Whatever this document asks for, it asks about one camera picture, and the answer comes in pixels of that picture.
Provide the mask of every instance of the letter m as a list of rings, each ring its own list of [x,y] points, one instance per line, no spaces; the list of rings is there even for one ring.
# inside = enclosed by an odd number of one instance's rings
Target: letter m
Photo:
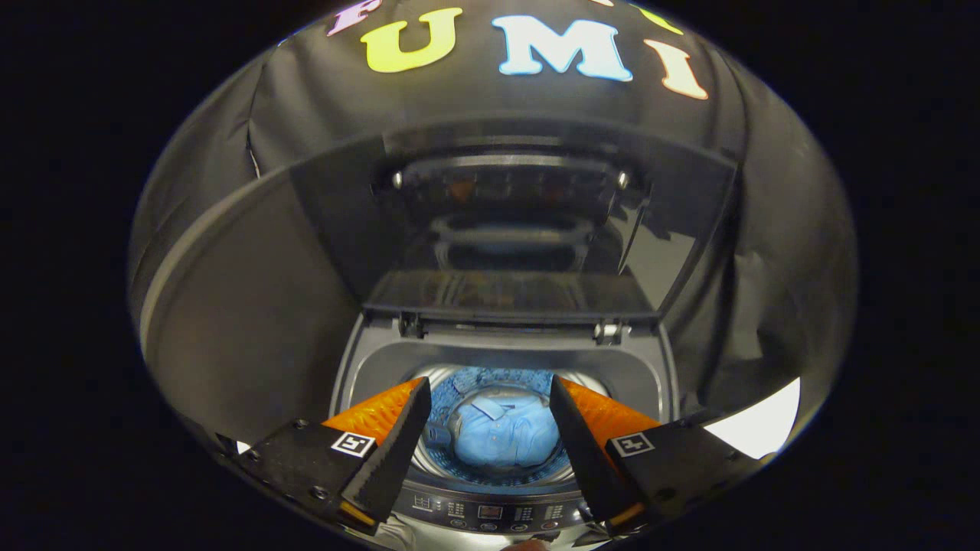
[[[613,37],[613,26],[594,21],[573,22],[562,35],[531,16],[505,16],[493,20],[502,28],[507,40],[507,61],[501,64],[504,75],[537,75],[542,64],[531,57],[531,48],[555,71],[564,73],[582,52],[582,62],[575,66],[580,73],[594,78],[627,82],[633,73],[622,65]]]

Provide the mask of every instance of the letter u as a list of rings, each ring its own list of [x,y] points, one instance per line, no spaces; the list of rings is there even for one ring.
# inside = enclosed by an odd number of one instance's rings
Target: letter u
[[[408,22],[380,26],[361,37],[367,44],[367,66],[379,73],[400,73],[439,61],[456,47],[456,16],[460,8],[429,12],[418,18],[429,25],[429,43],[414,52],[403,52],[399,34]]]

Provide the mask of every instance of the laundry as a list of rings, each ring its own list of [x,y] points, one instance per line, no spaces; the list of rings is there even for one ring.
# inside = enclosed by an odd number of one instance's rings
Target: laundry
[[[474,467],[541,465],[558,445],[558,426],[537,396],[477,397],[459,413],[456,455]]]

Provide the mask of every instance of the control panel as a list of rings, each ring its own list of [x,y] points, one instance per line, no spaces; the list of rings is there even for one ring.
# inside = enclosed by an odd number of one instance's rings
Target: control panel
[[[463,531],[482,533],[542,532],[582,524],[581,497],[567,501],[504,503],[450,497],[405,488],[395,502],[401,515]]]

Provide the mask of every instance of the lid hinge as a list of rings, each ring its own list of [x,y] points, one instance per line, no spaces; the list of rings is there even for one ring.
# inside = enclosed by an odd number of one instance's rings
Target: lid hinge
[[[425,330],[418,314],[402,312],[398,315],[398,334],[403,337],[424,338]]]
[[[623,332],[629,332],[630,327],[622,321],[600,320],[592,333],[592,338],[599,346],[612,346],[622,342]]]

